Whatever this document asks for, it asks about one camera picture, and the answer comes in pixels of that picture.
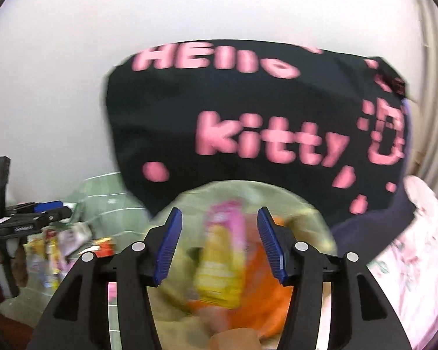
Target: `yellow package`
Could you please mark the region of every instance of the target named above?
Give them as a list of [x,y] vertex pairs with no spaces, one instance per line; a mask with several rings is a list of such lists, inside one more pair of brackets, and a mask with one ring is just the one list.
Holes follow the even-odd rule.
[[206,244],[195,274],[198,300],[236,309],[245,282],[245,219],[239,202],[211,207],[206,221]]

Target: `colorful snack packaging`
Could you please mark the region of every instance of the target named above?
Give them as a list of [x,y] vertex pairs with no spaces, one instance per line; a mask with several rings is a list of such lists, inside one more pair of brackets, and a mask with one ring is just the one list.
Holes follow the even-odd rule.
[[207,214],[206,243],[200,255],[194,287],[200,301],[235,309],[245,281],[245,219],[241,204],[214,205]]

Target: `orange cloth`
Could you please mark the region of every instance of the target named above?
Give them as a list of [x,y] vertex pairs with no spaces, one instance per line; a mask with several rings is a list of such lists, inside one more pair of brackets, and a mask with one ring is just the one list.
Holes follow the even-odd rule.
[[[246,266],[245,288],[241,305],[227,310],[229,329],[252,328],[260,339],[280,334],[284,329],[292,287],[283,287],[273,277],[266,253],[261,243]],[[193,313],[210,304],[191,300]]]

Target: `brown object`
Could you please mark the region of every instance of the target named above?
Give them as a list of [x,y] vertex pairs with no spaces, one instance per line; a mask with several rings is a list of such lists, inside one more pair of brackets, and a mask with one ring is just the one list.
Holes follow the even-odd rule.
[[209,350],[261,350],[258,333],[253,329],[232,329],[213,335]]

